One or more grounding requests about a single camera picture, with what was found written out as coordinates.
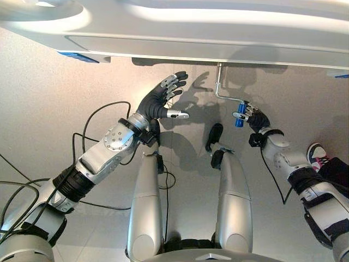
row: metal rod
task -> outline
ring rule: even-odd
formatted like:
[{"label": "metal rod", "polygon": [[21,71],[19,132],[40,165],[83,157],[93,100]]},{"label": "metal rod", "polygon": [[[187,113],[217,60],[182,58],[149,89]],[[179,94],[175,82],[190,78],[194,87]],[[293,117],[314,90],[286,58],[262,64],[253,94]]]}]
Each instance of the metal rod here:
[{"label": "metal rod", "polygon": [[215,96],[219,99],[224,99],[224,100],[231,100],[231,101],[238,101],[240,104],[245,104],[244,100],[241,100],[236,97],[226,97],[226,96],[221,96],[218,91],[219,87],[221,86],[222,82],[222,63],[217,64],[217,74],[216,74],[216,91],[215,91]]}]

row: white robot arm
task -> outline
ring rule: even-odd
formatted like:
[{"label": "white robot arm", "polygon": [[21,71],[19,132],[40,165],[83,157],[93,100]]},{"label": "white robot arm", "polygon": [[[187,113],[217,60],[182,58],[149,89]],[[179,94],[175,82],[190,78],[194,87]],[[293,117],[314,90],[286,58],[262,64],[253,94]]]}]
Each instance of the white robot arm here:
[{"label": "white robot arm", "polygon": [[281,130],[272,129],[269,120],[255,106],[247,102],[246,114],[233,116],[250,124],[255,131],[249,143],[262,149],[285,174],[304,205],[304,218],[319,242],[333,249],[336,262],[349,260],[349,199],[330,181],[321,177],[308,163],[305,154],[290,149]]}]

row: sneaker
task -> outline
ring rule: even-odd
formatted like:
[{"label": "sneaker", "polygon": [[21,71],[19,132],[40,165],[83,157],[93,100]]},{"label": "sneaker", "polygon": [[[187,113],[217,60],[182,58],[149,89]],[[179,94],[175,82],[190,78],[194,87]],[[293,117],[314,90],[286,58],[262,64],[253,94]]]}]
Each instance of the sneaker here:
[{"label": "sneaker", "polygon": [[205,149],[208,153],[212,152],[211,149],[211,144],[214,144],[216,142],[219,142],[220,136],[223,133],[223,126],[220,123],[214,124],[214,126],[211,128],[209,135],[208,135],[208,140],[206,142]]},{"label": "sneaker", "polygon": [[319,143],[309,146],[306,152],[306,158],[316,172],[319,172],[321,167],[330,160],[325,149]]}]

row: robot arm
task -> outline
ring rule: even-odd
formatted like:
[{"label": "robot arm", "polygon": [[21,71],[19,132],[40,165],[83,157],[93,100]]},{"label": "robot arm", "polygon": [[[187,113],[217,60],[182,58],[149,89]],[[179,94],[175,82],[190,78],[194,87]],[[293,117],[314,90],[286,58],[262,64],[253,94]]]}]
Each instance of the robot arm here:
[{"label": "robot arm", "polygon": [[24,203],[11,213],[1,227],[0,261],[17,260],[26,253],[26,261],[53,261],[50,247],[61,236],[67,219],[80,199],[110,173],[123,158],[135,149],[136,144],[152,146],[156,134],[147,130],[152,118],[189,118],[179,110],[164,108],[166,102],[182,91],[188,78],[186,72],[170,75],[142,100],[136,113],[127,120],[121,118],[111,127],[103,139],[87,150],[75,163],[63,170],[56,178],[47,181],[39,189],[39,198],[23,216],[30,203]]},{"label": "robot arm", "polygon": [[285,174],[304,206],[304,218],[319,242],[333,249],[336,262],[349,260],[349,200],[324,180],[305,154],[290,149],[282,131],[272,129],[265,114],[248,103],[246,114],[233,113],[254,130],[249,143]]}]

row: blue cylinder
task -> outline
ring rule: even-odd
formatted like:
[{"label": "blue cylinder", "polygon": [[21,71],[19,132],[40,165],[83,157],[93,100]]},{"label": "blue cylinder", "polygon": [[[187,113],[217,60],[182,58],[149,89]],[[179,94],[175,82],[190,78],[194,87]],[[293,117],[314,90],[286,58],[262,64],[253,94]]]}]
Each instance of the blue cylinder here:
[{"label": "blue cylinder", "polygon": [[[238,112],[244,114],[245,111],[246,111],[246,104],[239,104]],[[236,127],[243,127],[244,126],[244,121],[241,120],[241,119],[236,119],[235,126]]]}]

